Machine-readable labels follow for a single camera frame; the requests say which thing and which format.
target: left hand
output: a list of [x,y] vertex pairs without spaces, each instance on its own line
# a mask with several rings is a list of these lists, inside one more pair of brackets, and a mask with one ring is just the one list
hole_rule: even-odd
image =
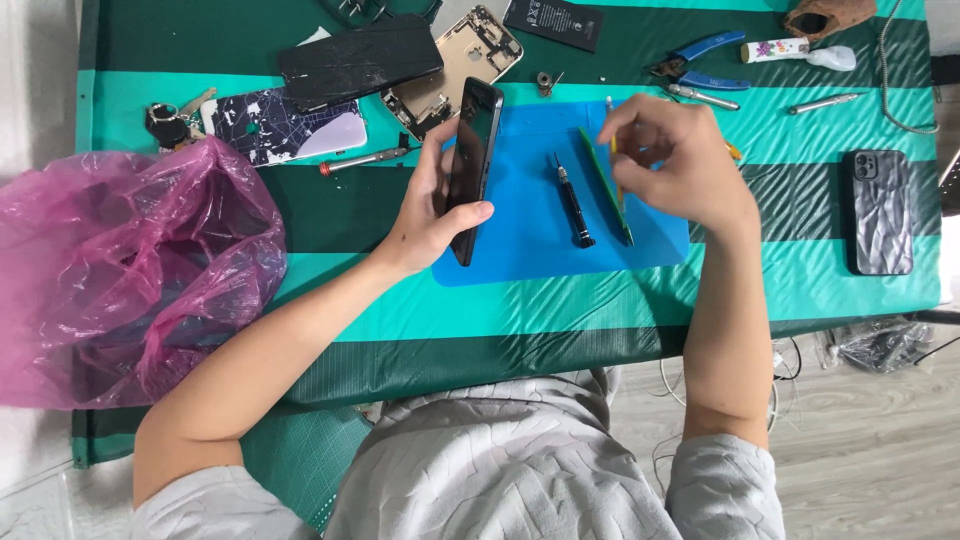
[[[398,279],[436,262],[453,236],[493,215],[493,205],[487,201],[460,205],[444,213],[454,148],[446,152],[442,148],[457,134],[459,122],[459,118],[451,118],[426,134],[394,227],[371,253],[371,258],[395,269]],[[441,201],[438,206],[435,200]]]

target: key ring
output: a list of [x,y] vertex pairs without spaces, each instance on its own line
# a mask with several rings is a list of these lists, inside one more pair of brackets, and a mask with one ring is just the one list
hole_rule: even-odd
[[[170,108],[170,109],[173,109],[173,110],[174,110],[174,113],[173,113],[173,115],[170,116],[169,118],[157,118],[157,117],[156,117],[156,114],[154,114],[154,111],[157,110],[157,109],[160,109],[160,108]],[[171,105],[171,104],[169,104],[169,103],[154,103],[154,104],[151,105],[149,108],[147,108],[147,114],[149,114],[150,117],[151,117],[155,122],[172,122],[172,121],[176,120],[176,119],[178,118],[178,116],[180,115],[180,109],[178,109],[178,107],[177,107],[176,105]]]

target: person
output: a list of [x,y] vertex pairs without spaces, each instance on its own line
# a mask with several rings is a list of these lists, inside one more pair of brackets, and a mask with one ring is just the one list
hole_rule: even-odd
[[[383,292],[491,217],[437,217],[455,121],[431,131],[399,216],[372,253],[210,355],[143,419],[131,538],[319,537],[243,468],[238,439]],[[609,433],[616,369],[510,380],[388,402],[344,476],[325,538],[785,537],[767,452],[773,380],[756,202],[703,105],[638,94],[612,111],[612,174],[706,230],[684,345],[686,414],[665,505]],[[654,171],[649,166],[657,161]]]

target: pliers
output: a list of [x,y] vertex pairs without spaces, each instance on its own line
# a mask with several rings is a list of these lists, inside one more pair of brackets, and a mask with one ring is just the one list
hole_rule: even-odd
[[695,86],[710,90],[746,90],[750,87],[748,81],[734,81],[733,79],[717,79],[696,71],[680,69],[688,61],[699,57],[720,45],[739,41],[747,35],[743,32],[727,32],[720,36],[708,37],[698,41],[685,49],[674,51],[670,58],[650,68],[650,72],[658,77],[672,77],[678,85]]

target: black screwdriver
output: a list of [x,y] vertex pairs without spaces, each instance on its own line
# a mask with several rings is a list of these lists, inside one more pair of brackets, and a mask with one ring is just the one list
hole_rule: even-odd
[[580,210],[580,203],[577,202],[577,194],[573,192],[573,184],[566,179],[566,169],[560,165],[560,158],[557,153],[553,153],[553,159],[557,161],[557,176],[560,177],[560,184],[563,187],[564,197],[567,203],[567,209],[573,214],[573,223],[577,226],[577,234],[580,235],[580,247],[586,249],[597,241],[590,237],[587,230],[587,222],[584,221],[584,213]]

